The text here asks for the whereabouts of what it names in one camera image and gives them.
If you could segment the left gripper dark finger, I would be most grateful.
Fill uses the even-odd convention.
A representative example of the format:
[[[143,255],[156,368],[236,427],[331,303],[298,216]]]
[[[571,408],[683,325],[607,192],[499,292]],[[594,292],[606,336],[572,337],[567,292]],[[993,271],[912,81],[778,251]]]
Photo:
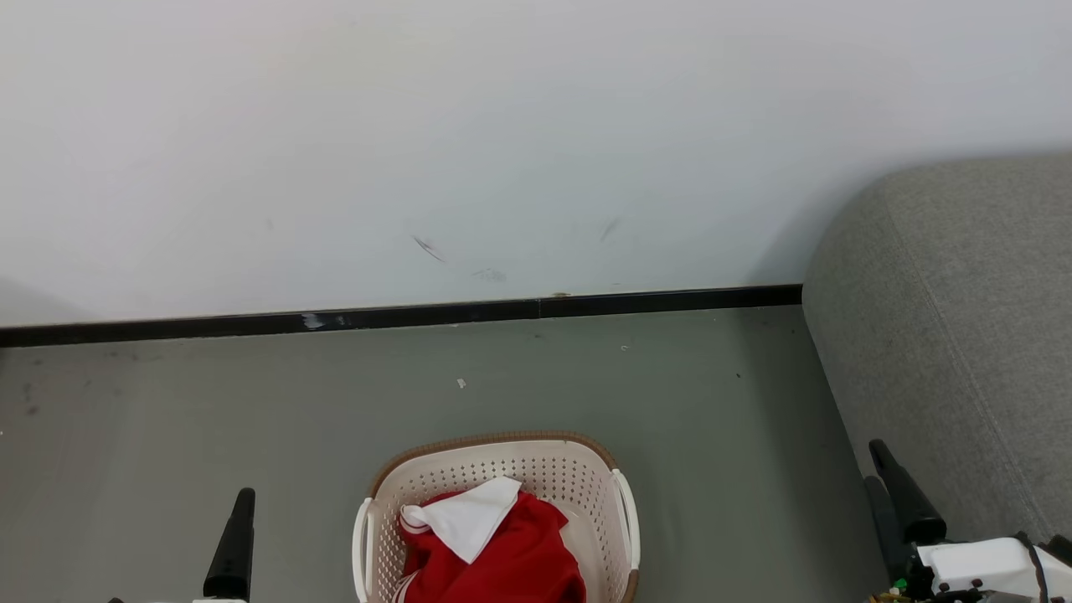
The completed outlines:
[[[255,490],[238,492],[204,577],[204,599],[251,600],[255,542]]]

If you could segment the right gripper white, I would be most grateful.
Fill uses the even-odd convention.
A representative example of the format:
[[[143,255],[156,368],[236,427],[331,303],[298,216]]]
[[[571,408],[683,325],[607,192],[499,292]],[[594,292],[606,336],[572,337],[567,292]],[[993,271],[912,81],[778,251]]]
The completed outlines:
[[[1069,539],[1025,534],[937,544],[946,519],[884,440],[868,443],[878,476],[863,485],[889,580],[873,602],[1069,602]]]

